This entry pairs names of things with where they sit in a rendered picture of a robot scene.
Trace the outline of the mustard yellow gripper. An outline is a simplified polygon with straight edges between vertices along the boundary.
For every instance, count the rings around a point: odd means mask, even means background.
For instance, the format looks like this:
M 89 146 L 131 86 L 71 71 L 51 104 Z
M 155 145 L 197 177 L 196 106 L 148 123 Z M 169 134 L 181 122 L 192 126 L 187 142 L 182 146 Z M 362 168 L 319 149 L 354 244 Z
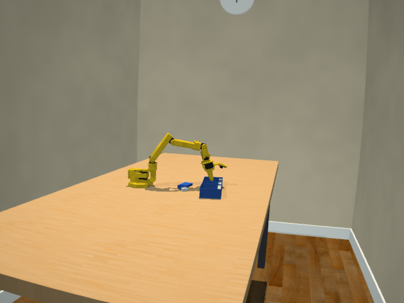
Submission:
M 222 163 L 214 163 L 212 159 L 208 159 L 208 160 L 202 160 L 201 164 L 205 170 L 205 172 L 207 172 L 208 177 L 211 181 L 213 181 L 213 170 L 215 170 L 215 165 L 219 165 L 220 168 L 222 169 L 223 167 L 227 167 L 226 165 L 222 164 Z

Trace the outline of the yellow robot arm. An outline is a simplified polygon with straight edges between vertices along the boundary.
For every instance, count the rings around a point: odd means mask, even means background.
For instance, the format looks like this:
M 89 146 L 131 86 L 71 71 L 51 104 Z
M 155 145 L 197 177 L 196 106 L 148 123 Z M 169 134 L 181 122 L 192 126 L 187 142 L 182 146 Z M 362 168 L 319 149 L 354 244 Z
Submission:
M 161 142 L 154 150 L 155 153 L 153 152 L 154 154 L 152 153 L 150 156 L 150 163 L 148 163 L 148 169 L 133 168 L 129 170 L 129 177 L 130 177 L 130 182 L 128 183 L 129 187 L 148 188 L 149 185 L 153 185 L 153 182 L 156 181 L 156 170 L 157 170 L 156 159 L 158 158 L 158 156 L 161 154 L 161 152 L 168 143 L 171 143 L 171 145 L 174 146 L 191 148 L 197 151 L 200 151 L 201 149 L 200 152 L 202 160 L 208 160 L 210 159 L 211 156 L 208 153 L 207 145 L 205 143 L 201 143 L 200 141 L 193 141 L 193 142 L 183 140 L 177 141 L 177 139 L 173 139 L 172 135 L 169 135 L 169 133 L 167 133 Z M 149 177 L 149 172 L 150 172 L 150 179 L 147 179 Z

